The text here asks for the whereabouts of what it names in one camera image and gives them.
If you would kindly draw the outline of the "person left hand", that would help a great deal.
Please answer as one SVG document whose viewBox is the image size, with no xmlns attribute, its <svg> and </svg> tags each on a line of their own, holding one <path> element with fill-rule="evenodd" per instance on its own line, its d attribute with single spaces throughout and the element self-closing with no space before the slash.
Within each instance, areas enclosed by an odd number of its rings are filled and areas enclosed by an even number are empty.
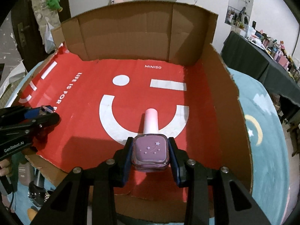
<svg viewBox="0 0 300 225">
<path fill-rule="evenodd" d="M 12 169 L 13 169 L 13 165 L 12 165 L 12 159 L 11 158 L 6 158 L 4 160 L 0 161 L 0 176 L 7 176 L 7 177 L 11 177 L 12 176 Z"/>
</svg>

